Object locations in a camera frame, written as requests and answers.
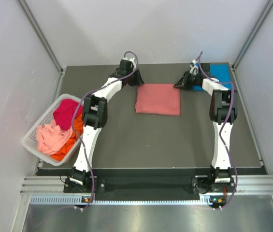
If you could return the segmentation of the salmon pink t shirt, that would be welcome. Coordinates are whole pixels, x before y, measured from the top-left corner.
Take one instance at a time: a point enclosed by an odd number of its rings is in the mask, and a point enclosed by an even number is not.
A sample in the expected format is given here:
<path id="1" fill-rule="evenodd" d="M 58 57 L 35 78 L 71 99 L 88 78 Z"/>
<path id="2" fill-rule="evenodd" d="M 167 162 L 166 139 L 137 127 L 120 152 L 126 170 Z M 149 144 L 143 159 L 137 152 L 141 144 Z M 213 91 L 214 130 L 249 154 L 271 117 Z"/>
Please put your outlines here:
<path id="1" fill-rule="evenodd" d="M 144 84 L 137 88 L 137 114 L 180 116 L 180 90 L 172 84 Z"/>

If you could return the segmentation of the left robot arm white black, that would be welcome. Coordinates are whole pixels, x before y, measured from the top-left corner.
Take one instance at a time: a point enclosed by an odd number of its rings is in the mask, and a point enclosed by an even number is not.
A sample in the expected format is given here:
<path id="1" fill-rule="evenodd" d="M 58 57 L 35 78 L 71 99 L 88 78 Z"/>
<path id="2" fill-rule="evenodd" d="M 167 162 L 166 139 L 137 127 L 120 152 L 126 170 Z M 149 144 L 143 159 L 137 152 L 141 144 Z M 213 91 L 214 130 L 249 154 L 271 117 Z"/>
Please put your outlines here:
<path id="1" fill-rule="evenodd" d="M 141 86 L 144 81 L 137 67 L 137 58 L 124 57 L 119 67 L 112 73 L 105 84 L 88 94 L 83 99 L 83 134 L 78 157 L 72 168 L 70 181 L 80 191 L 91 191 L 94 187 L 92 157 L 97 138 L 108 119 L 108 102 L 124 86 Z"/>

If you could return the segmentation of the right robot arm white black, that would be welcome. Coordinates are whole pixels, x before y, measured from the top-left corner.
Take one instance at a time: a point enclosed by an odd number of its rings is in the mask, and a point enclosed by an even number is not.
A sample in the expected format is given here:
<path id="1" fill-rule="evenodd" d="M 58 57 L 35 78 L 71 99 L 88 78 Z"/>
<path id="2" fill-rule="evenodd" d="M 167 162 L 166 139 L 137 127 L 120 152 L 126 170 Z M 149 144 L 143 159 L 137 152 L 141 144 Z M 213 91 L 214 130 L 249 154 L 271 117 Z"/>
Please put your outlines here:
<path id="1" fill-rule="evenodd" d="M 212 76 L 211 65 L 196 60 L 189 64 L 189 70 L 173 87 L 180 90 L 193 90 L 198 87 L 211 97 L 209 118 L 214 127 L 214 154 L 208 177 L 197 178 L 195 190 L 219 191 L 232 183 L 230 138 L 238 115 L 238 92 L 229 78 L 220 80 Z"/>

